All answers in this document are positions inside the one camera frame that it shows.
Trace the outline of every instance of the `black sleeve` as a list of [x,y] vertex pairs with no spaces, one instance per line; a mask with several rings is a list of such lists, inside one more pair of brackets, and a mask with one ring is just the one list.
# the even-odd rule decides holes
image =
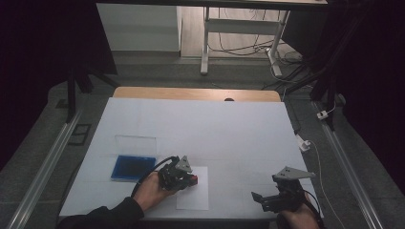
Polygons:
[[143,218],[143,211],[132,198],[125,198],[117,207],[109,210],[99,207],[88,215],[66,217],[57,225],[57,229],[121,229],[129,228]]

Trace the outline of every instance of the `aluminum rail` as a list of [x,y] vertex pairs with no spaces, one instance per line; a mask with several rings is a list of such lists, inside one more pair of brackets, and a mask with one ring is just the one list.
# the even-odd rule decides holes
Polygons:
[[[317,112],[321,112],[321,109],[319,109],[319,104],[312,102],[312,106],[315,110],[317,110]],[[325,121],[322,121],[322,128],[333,149],[336,159],[339,162],[340,168],[342,169],[342,172],[346,177],[346,181],[349,183],[352,189],[352,193],[357,199],[360,210],[362,211],[365,220],[369,224],[369,227],[372,229],[384,228],[370,200],[370,197],[361,184],[361,181],[357,176],[355,170],[353,169],[350,159],[347,157],[347,154],[343,149],[338,136],[330,129]]]
[[42,163],[41,168],[39,169],[35,178],[33,179],[30,188],[21,200],[20,205],[14,213],[14,216],[11,218],[9,225],[7,226],[8,229],[24,228],[27,224],[36,202],[41,197],[53,169],[62,155],[62,152],[65,149],[73,130],[75,129],[77,121],[80,119],[81,114],[83,113],[87,99],[88,95],[84,95],[84,101],[79,104],[77,112],[72,118],[72,121],[63,125],[62,130],[56,138],[56,141],[54,142],[51,150],[48,152],[48,155]]

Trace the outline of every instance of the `person's arm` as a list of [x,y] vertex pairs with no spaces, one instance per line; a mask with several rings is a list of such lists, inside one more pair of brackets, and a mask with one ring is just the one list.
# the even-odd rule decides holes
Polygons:
[[319,229],[315,215],[304,203],[295,212],[282,211],[280,214],[287,220],[291,229]]
[[122,203],[111,210],[107,207],[100,207],[88,215],[67,217],[58,224],[57,229],[128,228],[143,218],[145,211],[175,193],[162,190],[159,186],[158,174],[152,173],[140,185],[134,198],[125,198]]

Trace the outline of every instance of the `black cable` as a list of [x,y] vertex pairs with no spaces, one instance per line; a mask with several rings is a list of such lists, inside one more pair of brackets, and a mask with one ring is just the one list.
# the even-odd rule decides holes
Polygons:
[[[292,73],[290,73],[286,78],[284,78],[283,80],[287,80],[287,81],[291,81],[292,79],[294,79],[300,72],[302,72],[304,69],[306,69],[307,66],[302,64],[300,66],[298,66]],[[277,86],[274,91],[277,91],[282,85],[286,84],[287,82],[281,82],[281,84],[279,86]]]
[[224,13],[225,13],[226,18],[229,18],[229,16],[226,13],[226,8],[224,8]]
[[312,193],[308,192],[307,190],[304,190],[304,192],[310,194],[310,196],[313,198],[313,200],[315,200],[316,205],[318,206],[318,212],[320,213],[320,212],[321,212],[321,208],[319,207],[319,202],[318,202],[318,200],[315,198],[315,196],[314,196]]
[[221,87],[221,86],[219,86],[219,85],[217,85],[217,84],[215,84],[215,83],[211,83],[211,85],[214,86],[214,87],[217,87],[217,88],[219,88],[219,89],[223,89],[223,87]]
[[319,228],[320,229],[325,229],[324,221],[321,218],[320,212],[316,211],[315,207],[306,198],[304,199],[304,204],[307,205],[307,207],[315,215],[315,219],[316,219],[316,222],[318,223]]
[[290,60],[287,59],[287,55],[288,55],[288,54],[295,53],[295,52],[297,52],[297,51],[287,52],[286,54],[284,54],[284,57],[281,57],[280,54],[279,54],[280,61],[281,61],[282,63],[283,63],[283,61],[284,61],[284,62],[287,62],[287,63],[289,63],[289,64],[301,64],[301,63],[304,63],[304,61],[303,61],[302,59],[300,59],[300,60],[295,59],[295,61],[290,61]]
[[135,195],[135,193],[137,192],[139,186],[142,184],[142,182],[143,182],[147,177],[149,177],[150,174],[152,174],[152,172],[154,172],[157,168],[159,168],[159,166],[161,166],[161,165],[162,165],[163,163],[165,163],[166,161],[168,161],[168,160],[174,160],[174,159],[177,159],[177,157],[176,157],[176,156],[170,156],[170,157],[166,158],[165,160],[159,162],[159,163],[158,163],[157,165],[155,165],[149,172],[147,172],[146,174],[144,174],[143,177],[141,177],[141,178],[138,180],[137,184],[135,185],[134,189],[132,190],[131,198],[134,197],[134,195]]
[[[291,79],[293,79],[298,73],[300,73],[300,72],[302,71],[302,70],[300,70],[300,71],[297,73],[298,69],[300,69],[302,66],[303,66],[303,64],[300,65],[300,66],[298,66],[294,71],[292,71],[292,73],[290,73],[288,76],[286,76],[286,77],[283,78],[282,80],[291,80]],[[273,86],[273,85],[276,85],[276,84],[278,84],[278,83],[279,83],[280,85],[277,86],[277,88],[276,88],[275,90],[279,89],[280,86],[281,86],[281,85],[284,85],[285,82],[276,81],[276,82],[274,82],[274,83],[267,84],[267,85],[263,86],[263,88],[262,88],[261,90],[264,90],[264,89],[266,89],[266,88],[269,88],[269,87],[271,87],[271,86]]]
[[[265,20],[265,16],[266,16],[266,10],[265,10],[265,13],[263,14],[262,20]],[[218,8],[218,18],[221,18],[221,8]],[[223,41],[222,41],[221,33],[218,32],[218,35],[219,35],[219,39],[220,39],[221,50],[214,50],[214,49],[212,49],[212,48],[209,46],[209,44],[208,44],[208,48],[209,48],[211,51],[214,51],[214,52],[225,52],[225,53],[229,53],[229,54],[233,54],[233,55],[240,55],[240,56],[252,55],[252,54],[258,53],[260,50],[262,50],[262,49],[264,49],[264,48],[268,48],[268,47],[258,47],[258,48],[256,48],[256,46],[262,46],[262,45],[264,45],[264,44],[266,44],[266,43],[270,43],[271,41],[273,41],[273,40],[271,40],[271,41],[267,41],[267,42],[264,42],[264,43],[262,43],[262,44],[257,45],[256,43],[257,43],[257,41],[258,41],[258,39],[259,39],[259,35],[258,35],[258,36],[256,37],[255,43],[254,43],[252,46],[246,46],[246,47],[242,47],[242,48],[238,48],[238,49],[230,49],[230,50],[227,50],[227,49],[225,49],[224,46],[223,46]],[[235,53],[235,52],[232,52],[232,51],[245,50],[245,49],[248,49],[248,48],[253,48],[253,49],[254,49],[254,52],[250,52],[250,53]]]
[[256,19],[257,11],[258,11],[258,10],[254,10],[254,15],[250,18],[250,20],[253,20],[253,18]]

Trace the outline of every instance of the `white paper sheet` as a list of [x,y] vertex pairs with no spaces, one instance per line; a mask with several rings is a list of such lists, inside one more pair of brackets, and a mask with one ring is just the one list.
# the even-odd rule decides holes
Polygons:
[[177,192],[176,209],[209,210],[208,205],[208,168],[195,167],[193,175],[199,178],[199,183]]

